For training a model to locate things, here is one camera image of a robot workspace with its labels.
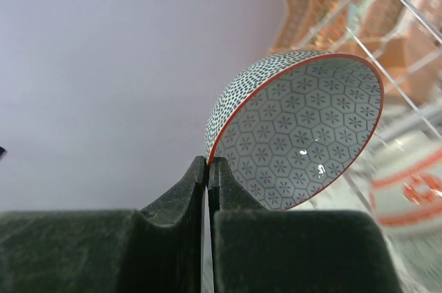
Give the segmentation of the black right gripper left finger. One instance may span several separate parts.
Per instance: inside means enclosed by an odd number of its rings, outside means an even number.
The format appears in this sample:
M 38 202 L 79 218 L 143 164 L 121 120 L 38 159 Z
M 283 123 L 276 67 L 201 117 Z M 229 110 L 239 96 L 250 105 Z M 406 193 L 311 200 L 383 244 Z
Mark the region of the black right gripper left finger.
M 141 210 L 1 214 L 2 292 L 199 292 L 205 159 Z

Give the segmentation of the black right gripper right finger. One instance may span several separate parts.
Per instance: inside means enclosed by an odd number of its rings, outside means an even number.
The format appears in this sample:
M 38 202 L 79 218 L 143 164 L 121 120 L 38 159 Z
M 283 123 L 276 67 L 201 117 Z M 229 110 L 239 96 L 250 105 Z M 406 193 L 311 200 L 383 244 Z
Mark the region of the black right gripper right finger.
M 353 210 L 270 211 L 233 176 L 209 166 L 216 292 L 400 292 L 380 229 Z

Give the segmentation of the grey dotted red-rim bowl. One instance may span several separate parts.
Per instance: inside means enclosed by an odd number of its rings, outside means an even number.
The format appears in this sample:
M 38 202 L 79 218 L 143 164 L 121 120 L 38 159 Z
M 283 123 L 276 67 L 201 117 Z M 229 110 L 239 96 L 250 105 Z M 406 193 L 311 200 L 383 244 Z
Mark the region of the grey dotted red-rim bowl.
M 286 210 L 338 179 L 378 125 L 377 67 L 350 53 L 290 50 L 240 72 L 206 124 L 204 157 L 224 158 L 264 207 Z

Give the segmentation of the orange floral bowl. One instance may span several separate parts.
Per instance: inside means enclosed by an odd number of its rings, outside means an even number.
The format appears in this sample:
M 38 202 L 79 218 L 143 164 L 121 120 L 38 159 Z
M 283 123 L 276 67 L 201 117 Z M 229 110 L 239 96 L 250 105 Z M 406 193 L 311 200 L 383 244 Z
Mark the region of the orange floral bowl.
M 392 140 L 373 157 L 372 213 L 389 236 L 441 228 L 441 140 L 414 131 Z

